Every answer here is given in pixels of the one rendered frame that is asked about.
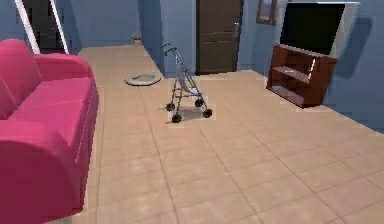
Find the grey folding stroller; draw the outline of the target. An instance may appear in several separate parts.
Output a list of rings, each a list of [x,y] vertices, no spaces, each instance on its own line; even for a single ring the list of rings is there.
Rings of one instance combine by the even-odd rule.
[[[175,56],[176,65],[180,68],[180,72],[176,75],[173,84],[171,101],[166,105],[168,112],[174,111],[171,121],[173,123],[179,123],[182,120],[182,116],[179,114],[180,104],[182,99],[186,97],[195,97],[195,106],[204,109],[202,114],[205,118],[211,117],[213,111],[206,104],[202,92],[192,76],[188,74],[188,68],[178,49],[169,42],[163,43],[161,49],[165,56],[167,56],[169,52],[172,52]]]

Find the pink sofa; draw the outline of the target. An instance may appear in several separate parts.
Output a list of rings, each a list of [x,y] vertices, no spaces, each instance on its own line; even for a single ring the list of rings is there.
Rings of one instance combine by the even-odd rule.
[[[98,103],[81,57],[0,41],[0,224],[83,210]]]

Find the black television set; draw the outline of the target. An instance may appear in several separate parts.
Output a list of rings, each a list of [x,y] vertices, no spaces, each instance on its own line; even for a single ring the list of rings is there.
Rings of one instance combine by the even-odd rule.
[[[338,59],[353,29],[359,2],[288,2],[277,18],[278,44]]]

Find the dark brown room door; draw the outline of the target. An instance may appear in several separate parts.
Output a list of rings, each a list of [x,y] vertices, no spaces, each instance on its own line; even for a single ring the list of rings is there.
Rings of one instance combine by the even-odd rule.
[[[244,0],[196,0],[196,73],[237,69]],[[234,23],[240,23],[233,36]]]

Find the brown framed wall picture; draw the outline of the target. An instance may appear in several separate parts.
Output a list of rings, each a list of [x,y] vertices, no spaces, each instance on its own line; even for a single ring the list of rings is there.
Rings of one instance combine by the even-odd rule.
[[[256,22],[275,26],[277,3],[278,0],[258,0]]]

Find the white framed standing mirror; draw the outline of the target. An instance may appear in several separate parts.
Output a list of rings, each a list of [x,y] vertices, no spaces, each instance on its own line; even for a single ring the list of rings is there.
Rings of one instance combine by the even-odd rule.
[[[69,53],[55,0],[13,0],[34,54]]]

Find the dark red wooden shelf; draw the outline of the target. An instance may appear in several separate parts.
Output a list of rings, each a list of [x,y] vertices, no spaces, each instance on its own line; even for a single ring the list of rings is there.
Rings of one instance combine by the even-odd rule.
[[[300,108],[323,103],[337,60],[285,45],[275,45],[266,88]]]

